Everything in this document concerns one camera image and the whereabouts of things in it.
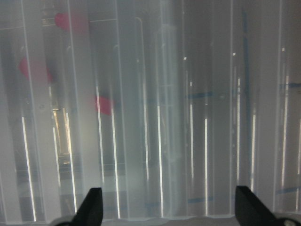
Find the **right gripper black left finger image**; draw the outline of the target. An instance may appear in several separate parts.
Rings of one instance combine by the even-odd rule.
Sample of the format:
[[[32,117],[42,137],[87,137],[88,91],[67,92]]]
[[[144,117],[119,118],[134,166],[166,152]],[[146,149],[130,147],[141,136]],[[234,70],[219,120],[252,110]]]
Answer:
[[[103,220],[102,188],[91,188],[70,222],[71,226],[100,226]]]

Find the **right gripper black right finger over lid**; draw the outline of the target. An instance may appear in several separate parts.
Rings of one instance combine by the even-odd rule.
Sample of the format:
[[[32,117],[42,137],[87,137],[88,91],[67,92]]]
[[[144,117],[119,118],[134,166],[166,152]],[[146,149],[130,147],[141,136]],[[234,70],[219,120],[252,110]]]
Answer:
[[[241,226],[281,226],[282,221],[247,187],[235,190],[235,217]]]

